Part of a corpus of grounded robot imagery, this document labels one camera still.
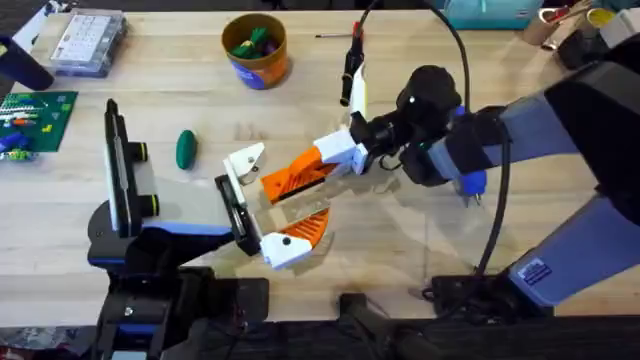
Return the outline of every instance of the clear plastic box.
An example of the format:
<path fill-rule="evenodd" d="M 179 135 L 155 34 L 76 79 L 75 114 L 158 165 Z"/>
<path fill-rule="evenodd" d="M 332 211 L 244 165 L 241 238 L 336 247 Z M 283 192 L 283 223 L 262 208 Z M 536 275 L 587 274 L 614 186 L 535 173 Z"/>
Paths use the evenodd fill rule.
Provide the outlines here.
<path fill-rule="evenodd" d="M 456 29 L 524 29 L 544 0 L 447 0 L 445 14 Z"/>
<path fill-rule="evenodd" d="M 74 9 L 50 60 L 56 75 L 106 77 L 127 32 L 122 11 Z"/>

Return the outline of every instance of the green circuit board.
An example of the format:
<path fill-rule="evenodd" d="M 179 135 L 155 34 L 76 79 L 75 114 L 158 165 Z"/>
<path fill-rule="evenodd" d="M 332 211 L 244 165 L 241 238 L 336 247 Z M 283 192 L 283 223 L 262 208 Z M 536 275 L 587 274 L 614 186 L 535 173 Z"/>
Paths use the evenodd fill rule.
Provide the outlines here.
<path fill-rule="evenodd" d="M 35 124 L 6 127 L 6 121 L 0 120 L 0 137 L 20 131 L 30 140 L 28 150 L 58 151 L 77 97 L 75 91 L 7 94 L 0 106 L 0 118 L 26 113 Z"/>

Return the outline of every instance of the wooden table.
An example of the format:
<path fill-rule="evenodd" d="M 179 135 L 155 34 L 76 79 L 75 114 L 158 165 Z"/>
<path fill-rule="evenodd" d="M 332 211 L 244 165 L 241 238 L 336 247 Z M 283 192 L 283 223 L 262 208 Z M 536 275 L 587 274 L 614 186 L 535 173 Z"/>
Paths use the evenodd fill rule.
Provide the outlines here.
<path fill-rule="evenodd" d="M 315 39 L 350 31 L 359 12 L 280 12 L 293 68 L 280 86 L 246 88 L 220 45 L 239 13 L 129 13 L 131 32 L 107 79 L 59 78 L 51 90 L 80 91 L 58 153 L 33 164 L 1 164 L 0 326 L 92 324 L 107 289 L 89 266 L 87 221 L 105 200 L 102 160 L 105 102 L 114 98 L 130 139 L 149 144 L 159 178 L 210 187 L 222 159 L 258 141 L 267 146 L 263 174 L 286 166 L 345 114 L 340 75 L 348 39 Z M 46 62 L 65 27 L 52 16 L 34 56 Z M 369 114 L 394 108 L 411 72 L 446 67 L 462 93 L 460 54 L 430 13 L 374 12 L 366 25 Z M 505 104 L 558 80 L 550 54 L 510 31 L 464 32 L 472 72 L 472 108 Z M 24 90 L 16 86 L 15 91 Z M 175 141 L 193 129 L 201 141 L 197 168 L 175 165 Z M 193 263 L 220 276 L 267 277 L 270 319 L 334 318 L 338 294 L 364 291 L 394 317 L 433 316 L 418 290 L 434 275 L 468 273 L 480 258 L 496 204 L 499 171 L 489 172 L 483 206 L 466 209 L 452 185 L 422 188 L 398 171 L 374 169 L 336 184 L 330 229 L 313 256 L 275 272 L 235 245 Z M 494 271 L 535 246 L 592 194 L 595 181 L 579 156 L 555 156 L 513 167 L 509 204 Z M 29 197 L 23 194 L 29 190 Z M 594 286 L 558 307 L 561 315 L 640 313 L 640 268 Z"/>

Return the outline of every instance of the blue cup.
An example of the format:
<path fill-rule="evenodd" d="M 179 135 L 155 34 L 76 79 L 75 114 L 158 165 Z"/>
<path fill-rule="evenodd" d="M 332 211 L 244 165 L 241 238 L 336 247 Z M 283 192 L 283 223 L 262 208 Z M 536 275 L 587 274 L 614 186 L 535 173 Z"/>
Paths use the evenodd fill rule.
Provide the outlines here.
<path fill-rule="evenodd" d="M 7 48 L 0 55 L 0 73 L 35 91 L 53 84 L 53 76 L 12 38 L 0 36 L 0 44 Z"/>

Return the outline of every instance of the label sticker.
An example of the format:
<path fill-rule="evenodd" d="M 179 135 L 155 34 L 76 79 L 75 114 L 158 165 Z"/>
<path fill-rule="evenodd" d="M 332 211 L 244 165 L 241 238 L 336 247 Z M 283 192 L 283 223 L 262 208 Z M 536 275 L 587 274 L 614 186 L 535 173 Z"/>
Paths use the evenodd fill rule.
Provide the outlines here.
<path fill-rule="evenodd" d="M 247 86 L 258 90 L 264 89 L 265 83 L 262 78 L 260 78 L 260 76 L 235 61 L 232 61 L 231 64 L 236 70 L 236 74 L 238 74 L 238 77 L 242 79 L 242 81 L 244 81 Z"/>
<path fill-rule="evenodd" d="M 551 268 L 548 267 L 539 258 L 532 259 L 527 265 L 518 271 L 518 276 L 527 285 L 532 286 L 551 274 Z"/>

